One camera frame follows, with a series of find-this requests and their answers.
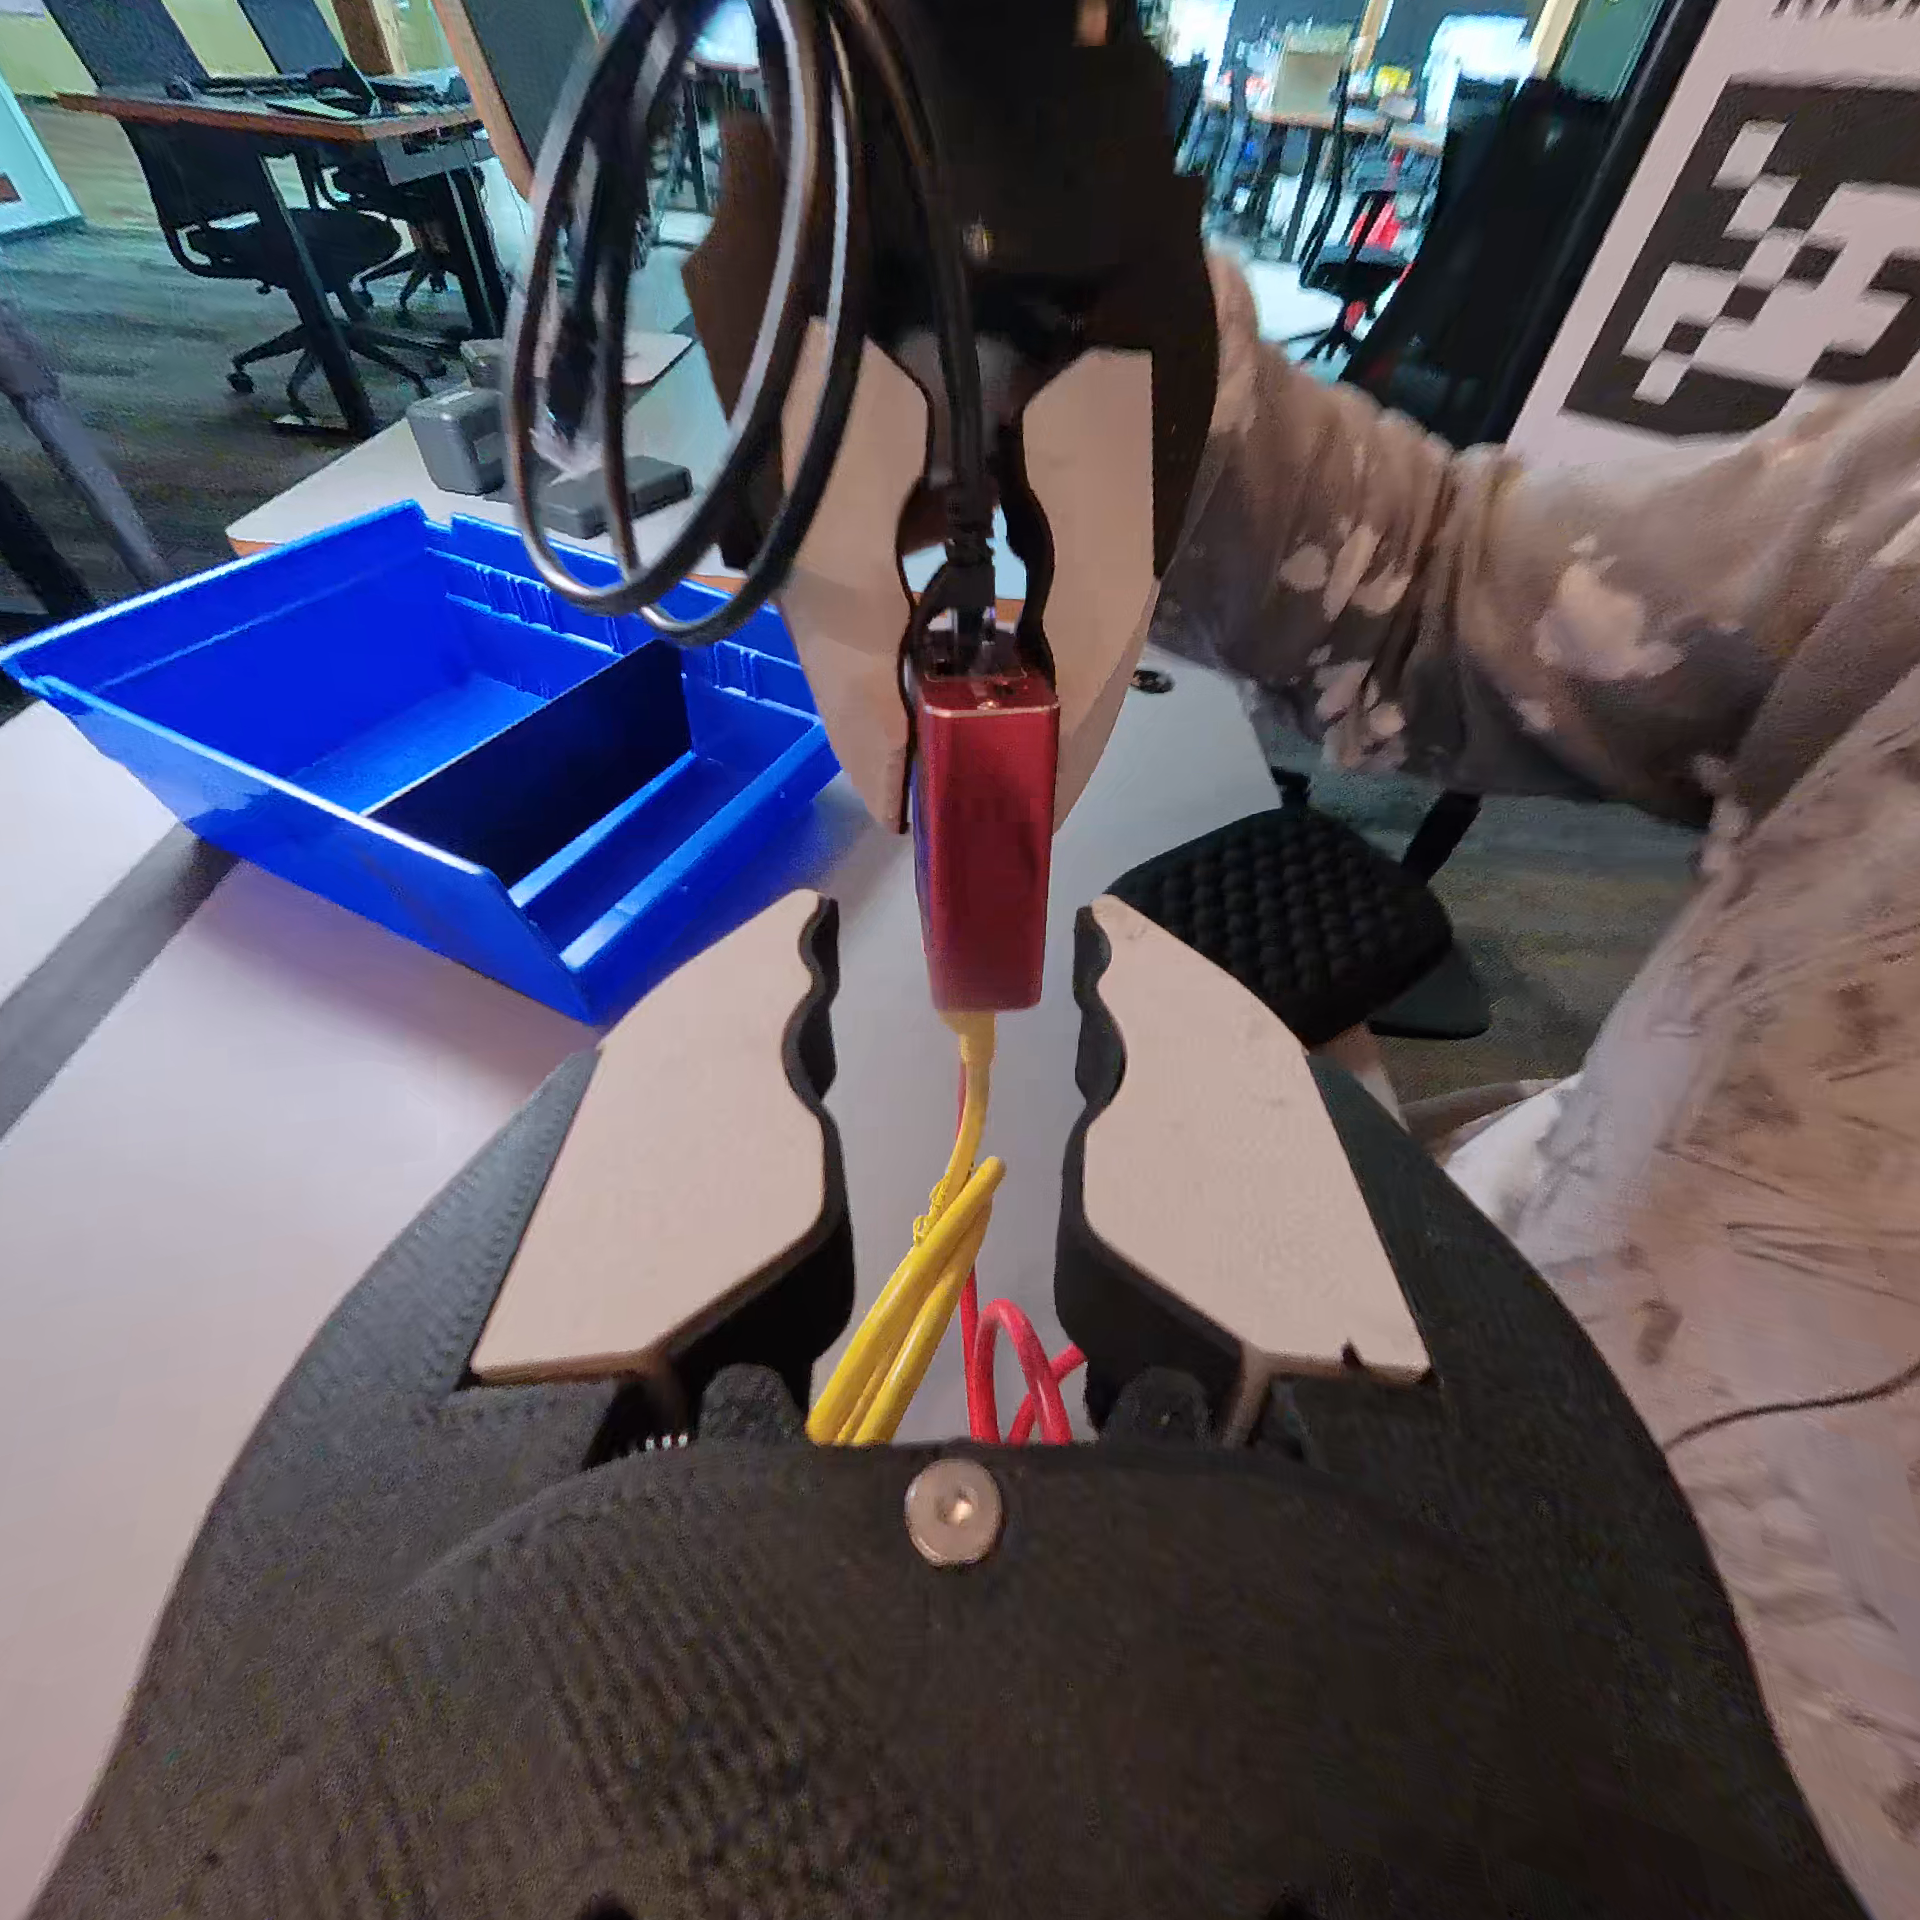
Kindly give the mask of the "person's grey patterned sweatshirt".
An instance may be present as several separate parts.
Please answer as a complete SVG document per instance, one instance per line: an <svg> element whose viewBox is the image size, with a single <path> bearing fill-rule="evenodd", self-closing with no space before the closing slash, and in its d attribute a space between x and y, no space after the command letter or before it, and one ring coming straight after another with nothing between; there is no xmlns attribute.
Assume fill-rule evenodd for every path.
<svg viewBox="0 0 1920 1920"><path fill-rule="evenodd" d="M1715 815L1582 1073L1456 1179L1611 1362L1873 1915L1916 1915L1918 807Z"/></svg>

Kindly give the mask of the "blue plastic bin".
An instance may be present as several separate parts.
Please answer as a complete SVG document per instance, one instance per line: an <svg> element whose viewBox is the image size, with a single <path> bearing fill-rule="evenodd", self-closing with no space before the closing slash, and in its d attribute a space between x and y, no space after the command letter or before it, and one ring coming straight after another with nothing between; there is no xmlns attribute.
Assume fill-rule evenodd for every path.
<svg viewBox="0 0 1920 1920"><path fill-rule="evenodd" d="M373 810L651 642L688 753L515 887ZM585 1024L621 1015L836 777L779 613L713 647L550 592L414 501L40 632L4 673L199 839Z"/></svg>

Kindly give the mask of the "small grey device box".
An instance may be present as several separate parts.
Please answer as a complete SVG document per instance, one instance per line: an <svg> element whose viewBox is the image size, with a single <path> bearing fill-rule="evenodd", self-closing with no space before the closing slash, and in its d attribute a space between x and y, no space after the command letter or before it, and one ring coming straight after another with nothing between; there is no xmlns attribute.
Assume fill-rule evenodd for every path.
<svg viewBox="0 0 1920 1920"><path fill-rule="evenodd" d="M504 408L495 389L461 386L415 397L404 423L424 477L452 496L495 496L508 488Z"/></svg>

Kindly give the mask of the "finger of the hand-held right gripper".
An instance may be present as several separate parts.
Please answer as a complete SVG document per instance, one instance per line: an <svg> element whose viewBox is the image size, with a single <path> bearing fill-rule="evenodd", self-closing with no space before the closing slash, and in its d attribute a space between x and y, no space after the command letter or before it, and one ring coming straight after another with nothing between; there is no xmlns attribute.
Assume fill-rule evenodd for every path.
<svg viewBox="0 0 1920 1920"><path fill-rule="evenodd" d="M919 483L921 389L864 344L846 435L776 604L838 769L887 832L904 831L908 807L899 530Z"/></svg>
<svg viewBox="0 0 1920 1920"><path fill-rule="evenodd" d="M1093 351L1023 408L1023 480L1049 539L1043 632L1061 703L1063 828L1118 722L1159 588L1145 353Z"/></svg>

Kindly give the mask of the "red metal ethernet adapter box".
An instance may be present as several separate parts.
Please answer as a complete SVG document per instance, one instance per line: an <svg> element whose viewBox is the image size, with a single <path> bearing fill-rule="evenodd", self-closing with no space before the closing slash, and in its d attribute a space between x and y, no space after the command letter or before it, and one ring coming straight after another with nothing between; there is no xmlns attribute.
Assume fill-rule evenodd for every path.
<svg viewBox="0 0 1920 1920"><path fill-rule="evenodd" d="M935 633L908 687L929 1001L953 1023L1019 1013L1045 977L1057 690L1000 624Z"/></svg>

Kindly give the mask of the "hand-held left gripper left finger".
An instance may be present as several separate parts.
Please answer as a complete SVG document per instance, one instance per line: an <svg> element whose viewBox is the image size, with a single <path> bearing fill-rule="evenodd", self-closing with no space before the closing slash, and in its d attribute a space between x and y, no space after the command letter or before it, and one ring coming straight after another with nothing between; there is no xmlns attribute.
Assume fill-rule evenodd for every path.
<svg viewBox="0 0 1920 1920"><path fill-rule="evenodd" d="M494 1308L484 1385L676 1385L846 1218L828 1018L836 905L787 893L600 1041Z"/></svg>

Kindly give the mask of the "black mesh office chair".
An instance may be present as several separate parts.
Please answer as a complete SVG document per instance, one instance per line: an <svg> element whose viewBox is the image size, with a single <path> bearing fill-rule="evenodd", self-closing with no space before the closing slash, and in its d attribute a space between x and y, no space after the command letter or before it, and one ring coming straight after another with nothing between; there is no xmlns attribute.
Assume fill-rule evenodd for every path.
<svg viewBox="0 0 1920 1920"><path fill-rule="evenodd" d="M1433 877L1478 818L1441 795L1399 856L1303 799L1214 828L1109 891L1254 994L1310 1049L1480 1037L1493 1005Z"/></svg>

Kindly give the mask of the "wooden top office desk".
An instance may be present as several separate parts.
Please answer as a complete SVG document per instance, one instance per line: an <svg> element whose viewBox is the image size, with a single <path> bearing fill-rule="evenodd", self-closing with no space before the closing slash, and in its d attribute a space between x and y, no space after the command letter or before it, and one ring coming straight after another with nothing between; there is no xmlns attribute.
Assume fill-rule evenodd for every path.
<svg viewBox="0 0 1920 1920"><path fill-rule="evenodd" d="M309 186L336 168L368 177L385 199L403 201L400 210L415 226L444 242L446 277L459 288L471 329L483 337L500 331L508 295L483 199L483 121L473 107L348 112L312 97L219 93L182 81L132 92L61 92L54 105L109 121L120 133L124 124L207 128L261 156L269 175L276 161L289 161ZM320 333L324 372L307 381L303 397L320 429L287 429L371 440L381 427L361 376L361 367L371 364L342 353L340 331L324 316L310 327Z"/></svg>

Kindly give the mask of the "black white marker sign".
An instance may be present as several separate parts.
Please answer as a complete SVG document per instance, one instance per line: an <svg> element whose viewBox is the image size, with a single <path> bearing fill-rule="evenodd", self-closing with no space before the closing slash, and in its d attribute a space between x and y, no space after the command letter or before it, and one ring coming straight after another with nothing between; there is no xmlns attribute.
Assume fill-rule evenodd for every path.
<svg viewBox="0 0 1920 1920"><path fill-rule="evenodd" d="M1539 466L1916 396L1918 4L1715 4L1507 433Z"/></svg>

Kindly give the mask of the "black bin divider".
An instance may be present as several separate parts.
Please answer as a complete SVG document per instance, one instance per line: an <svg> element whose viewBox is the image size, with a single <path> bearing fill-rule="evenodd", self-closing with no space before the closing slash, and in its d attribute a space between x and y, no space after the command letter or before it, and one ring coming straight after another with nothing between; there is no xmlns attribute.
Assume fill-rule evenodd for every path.
<svg viewBox="0 0 1920 1920"><path fill-rule="evenodd" d="M373 810L515 887L691 745L683 656L651 642Z"/></svg>

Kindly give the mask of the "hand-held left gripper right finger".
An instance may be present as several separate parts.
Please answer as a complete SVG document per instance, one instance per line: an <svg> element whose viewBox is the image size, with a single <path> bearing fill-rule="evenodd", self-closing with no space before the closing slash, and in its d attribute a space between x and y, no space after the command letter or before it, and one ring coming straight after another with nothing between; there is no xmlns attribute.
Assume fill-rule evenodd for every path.
<svg viewBox="0 0 1920 1920"><path fill-rule="evenodd" d="M1429 1378L1430 1359L1305 1047L1231 973L1116 897L1084 917L1086 1093L1070 1337L1112 1381Z"/></svg>

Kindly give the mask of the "black flat device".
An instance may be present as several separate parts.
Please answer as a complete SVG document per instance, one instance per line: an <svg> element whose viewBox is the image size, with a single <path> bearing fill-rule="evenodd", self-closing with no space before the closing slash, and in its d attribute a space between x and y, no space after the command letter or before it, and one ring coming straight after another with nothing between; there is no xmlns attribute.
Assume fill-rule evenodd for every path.
<svg viewBox="0 0 1920 1920"><path fill-rule="evenodd" d="M686 466L632 452L623 464L621 490L608 490L600 471L543 466L534 480L534 515L545 533L589 543L608 538L615 521L651 516L686 501L693 491Z"/></svg>

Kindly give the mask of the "person's right forearm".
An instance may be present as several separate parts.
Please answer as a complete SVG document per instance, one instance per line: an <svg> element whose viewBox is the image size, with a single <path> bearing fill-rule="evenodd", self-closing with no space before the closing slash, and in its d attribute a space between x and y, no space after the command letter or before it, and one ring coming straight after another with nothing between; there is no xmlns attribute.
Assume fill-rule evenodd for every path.
<svg viewBox="0 0 1920 1920"><path fill-rule="evenodd" d="M1800 832L1916 815L1916 397L1726 449L1451 449L1259 338L1208 261L1219 386L1151 641L1336 767Z"/></svg>

